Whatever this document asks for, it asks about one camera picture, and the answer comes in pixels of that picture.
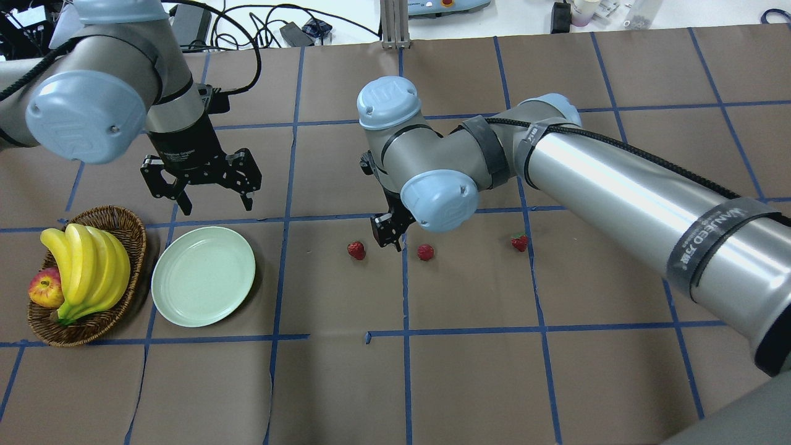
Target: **light green plate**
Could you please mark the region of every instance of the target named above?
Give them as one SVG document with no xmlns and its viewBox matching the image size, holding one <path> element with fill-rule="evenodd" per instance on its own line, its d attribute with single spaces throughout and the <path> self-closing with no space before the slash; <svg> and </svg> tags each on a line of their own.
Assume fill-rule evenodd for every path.
<svg viewBox="0 0 791 445">
<path fill-rule="evenodd" d="M 255 258 L 247 240 L 225 227 L 202 227 L 162 253 L 153 269 L 151 296 L 170 322 L 205 326 L 239 307 L 254 276 Z"/>
</svg>

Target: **blue cap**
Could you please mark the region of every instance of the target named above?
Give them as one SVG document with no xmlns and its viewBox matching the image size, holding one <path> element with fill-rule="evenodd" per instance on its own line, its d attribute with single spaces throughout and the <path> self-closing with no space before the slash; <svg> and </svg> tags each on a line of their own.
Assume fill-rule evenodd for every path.
<svg viewBox="0 0 791 445">
<path fill-rule="evenodd" d="M 366 130 L 384 130 L 407 122 L 420 112 L 418 89 L 398 76 L 384 76 L 363 87 L 357 96 L 360 125 Z"/>
<path fill-rule="evenodd" d="M 560 113 L 563 114 L 563 117 L 569 120 L 569 122 L 574 122 L 578 126 L 582 126 L 582 119 L 580 118 L 580 113 L 577 111 L 577 107 L 571 105 L 569 102 L 568 97 L 563 96 L 562 94 L 558 93 L 549 93 L 544 94 L 543 96 L 533 97 L 532 99 L 526 99 L 519 103 L 522 105 L 524 102 L 529 101 L 538 101 L 544 102 L 545 104 L 552 105 L 555 107 Z"/>
<path fill-rule="evenodd" d="M 160 0 L 74 0 L 83 25 L 136 23 L 168 18 Z"/>
<path fill-rule="evenodd" d="M 104 164 L 122 155 L 146 123 L 146 106 L 121 79 L 91 70 L 56 74 L 25 111 L 34 138 L 67 159 Z"/>
<path fill-rule="evenodd" d="M 447 232 L 478 209 L 478 186 L 464 173 L 431 170 L 403 185 L 401 201 L 421 227 L 429 232 Z"/>
</svg>

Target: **strawberry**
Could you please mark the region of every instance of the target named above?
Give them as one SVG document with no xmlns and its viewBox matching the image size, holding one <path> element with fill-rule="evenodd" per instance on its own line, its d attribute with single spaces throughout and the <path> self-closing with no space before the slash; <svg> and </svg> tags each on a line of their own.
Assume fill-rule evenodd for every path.
<svg viewBox="0 0 791 445">
<path fill-rule="evenodd" d="M 513 246 L 514 249 L 520 252 L 524 252 L 525 250 L 528 249 L 528 243 L 529 240 L 527 235 L 521 235 L 520 237 L 511 238 L 511 245 Z"/>
<path fill-rule="evenodd" d="M 428 261 L 434 258 L 434 247 L 431 245 L 423 244 L 418 247 L 418 258 L 423 261 Z"/>
<path fill-rule="evenodd" d="M 349 246 L 346 247 L 346 251 L 349 252 L 355 260 L 362 261 L 365 258 L 365 246 L 359 241 L 349 244 Z"/>
</svg>

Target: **blue loop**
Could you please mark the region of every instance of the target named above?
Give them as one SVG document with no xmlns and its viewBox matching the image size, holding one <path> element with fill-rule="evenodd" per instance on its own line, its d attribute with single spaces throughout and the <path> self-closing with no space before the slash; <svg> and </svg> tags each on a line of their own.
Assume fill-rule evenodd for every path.
<svg viewBox="0 0 791 445">
<path fill-rule="evenodd" d="M 761 23 L 769 24 L 769 21 L 766 19 L 766 16 L 768 16 L 769 14 L 772 14 L 772 13 L 782 15 L 783 17 L 785 17 L 786 21 L 791 23 L 791 14 L 789 14 L 787 11 L 779 10 L 777 8 L 772 8 L 771 10 L 766 10 L 766 12 L 764 12 L 763 15 L 761 16 Z"/>
</svg>

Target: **wicker basket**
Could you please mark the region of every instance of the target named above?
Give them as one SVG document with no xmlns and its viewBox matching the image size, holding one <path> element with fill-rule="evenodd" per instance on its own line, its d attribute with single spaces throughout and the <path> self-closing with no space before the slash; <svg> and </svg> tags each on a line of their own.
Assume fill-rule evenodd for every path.
<svg viewBox="0 0 791 445">
<path fill-rule="evenodd" d="M 70 223 L 93 226 L 115 235 L 129 254 L 131 273 L 129 286 L 123 297 L 109 310 L 86 315 L 75 323 L 63 326 L 51 321 L 52 309 L 28 302 L 28 325 L 44 343 L 50 346 L 79 346 L 104 335 L 127 312 L 141 280 L 146 256 L 146 228 L 137 215 L 116 206 L 95 207 L 71 219 Z M 55 258 L 47 251 L 41 269 L 55 266 Z"/>
</svg>

